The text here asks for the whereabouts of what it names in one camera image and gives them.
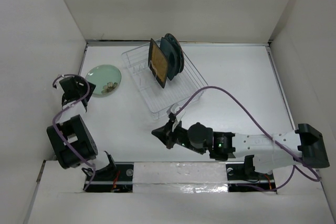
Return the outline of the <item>light green glass plate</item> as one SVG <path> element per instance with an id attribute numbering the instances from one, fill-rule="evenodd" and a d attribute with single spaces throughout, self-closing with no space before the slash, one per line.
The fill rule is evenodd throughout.
<path id="1" fill-rule="evenodd" d="M 85 79 L 96 86 L 93 91 L 95 97 L 105 97 L 117 90 L 122 75 L 114 65 L 99 65 L 92 68 Z"/>

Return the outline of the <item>teal scalloped round plate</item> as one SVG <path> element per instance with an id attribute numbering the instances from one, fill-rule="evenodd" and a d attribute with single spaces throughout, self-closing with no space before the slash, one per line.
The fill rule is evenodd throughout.
<path id="1" fill-rule="evenodd" d="M 182 50 L 182 47 L 180 45 L 180 43 L 176 40 L 175 42 L 175 45 L 177 47 L 176 51 L 178 53 L 178 59 L 180 60 L 180 67 L 179 67 L 179 73 L 181 73 L 184 69 L 184 55 L 183 55 L 183 50 Z"/>

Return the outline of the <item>yellow square black-rimmed plate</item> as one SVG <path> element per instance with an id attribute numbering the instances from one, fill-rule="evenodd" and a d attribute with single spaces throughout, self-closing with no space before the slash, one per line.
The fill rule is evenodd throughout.
<path id="1" fill-rule="evenodd" d="M 165 88 L 169 62 L 160 47 L 152 38 L 149 46 L 148 67 L 160 87 Z"/>

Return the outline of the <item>teal square plate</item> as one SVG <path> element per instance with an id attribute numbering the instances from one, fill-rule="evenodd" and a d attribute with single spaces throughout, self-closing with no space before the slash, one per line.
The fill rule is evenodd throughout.
<path id="1" fill-rule="evenodd" d="M 168 60 L 167 77 L 171 81 L 179 73 L 180 60 L 173 46 L 164 37 L 161 38 L 160 49 Z"/>

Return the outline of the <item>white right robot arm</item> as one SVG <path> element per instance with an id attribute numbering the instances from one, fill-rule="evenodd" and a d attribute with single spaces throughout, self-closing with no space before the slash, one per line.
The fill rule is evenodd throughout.
<path id="1" fill-rule="evenodd" d="M 272 138 L 216 132 L 199 122 L 189 129 L 168 122 L 151 133 L 168 149 L 177 144 L 201 155 L 208 152 L 216 161 L 243 158 L 243 174 L 248 178 L 300 163 L 317 169 L 330 166 L 322 133 L 309 124 L 299 124 L 296 130 Z"/>

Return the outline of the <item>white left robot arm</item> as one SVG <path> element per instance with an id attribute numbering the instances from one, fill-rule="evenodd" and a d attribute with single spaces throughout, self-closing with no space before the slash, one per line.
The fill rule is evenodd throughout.
<path id="1" fill-rule="evenodd" d="M 109 153 L 106 153 L 108 162 L 99 168 L 94 164 L 98 148 L 83 120 L 96 85 L 79 75 L 64 74 L 53 81 L 52 87 L 63 91 L 61 111 L 47 127 L 47 135 L 60 166 L 64 169 L 81 167 L 88 181 L 115 179 L 119 172 Z"/>

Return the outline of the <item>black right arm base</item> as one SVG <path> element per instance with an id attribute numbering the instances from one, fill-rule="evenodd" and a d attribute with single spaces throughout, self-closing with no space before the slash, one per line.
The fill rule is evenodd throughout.
<path id="1" fill-rule="evenodd" d="M 246 169 L 244 163 L 226 163 L 226 174 L 228 179 L 228 191 L 230 193 L 245 193 L 257 191 L 247 184 L 256 186 L 263 190 L 276 188 L 273 173 L 257 173 L 253 169 Z"/>

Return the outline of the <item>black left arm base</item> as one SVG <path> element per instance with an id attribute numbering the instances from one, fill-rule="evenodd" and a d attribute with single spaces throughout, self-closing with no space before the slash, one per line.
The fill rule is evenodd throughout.
<path id="1" fill-rule="evenodd" d="M 103 168 L 96 171 L 93 181 L 85 190 L 87 193 L 132 193 L 133 163 L 116 163 L 116 169 Z"/>

